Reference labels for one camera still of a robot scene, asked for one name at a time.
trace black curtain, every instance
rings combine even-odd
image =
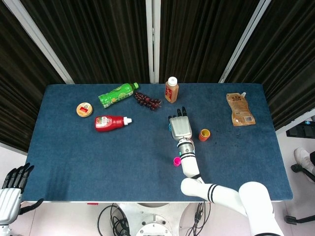
[[[76,84],[149,83],[145,0],[21,0]]]
[[[45,88],[63,80],[0,1],[0,142],[27,151]]]
[[[162,0],[159,82],[217,83],[259,0]]]
[[[271,1],[225,82],[263,84],[275,129],[314,108],[315,1]]]

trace grapes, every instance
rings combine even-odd
[[[155,111],[157,108],[161,107],[162,101],[159,99],[152,99],[148,95],[136,92],[134,98],[137,99],[137,102],[140,106],[149,107],[151,111]]]

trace robotic arm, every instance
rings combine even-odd
[[[178,116],[169,116],[173,139],[181,158],[184,175],[181,191],[187,196],[201,197],[214,204],[233,209],[248,217],[252,236],[284,236],[278,226],[267,188],[258,182],[244,183],[239,192],[217,184],[205,184],[201,178],[191,140],[191,127],[185,108]]]
[[[34,166],[27,163],[11,170],[5,177],[0,189],[0,236],[9,236],[11,232],[9,224],[13,223],[18,215],[34,210],[44,201],[40,199],[31,206],[20,208],[22,194],[33,168]]]

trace brown bottle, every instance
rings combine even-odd
[[[176,77],[169,77],[165,83],[165,98],[170,103],[174,103],[177,99],[179,86]]]

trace shoe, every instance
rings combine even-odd
[[[294,150],[294,158],[297,164],[300,164],[304,169],[315,175],[315,166],[311,162],[310,154],[303,148],[299,147]]]

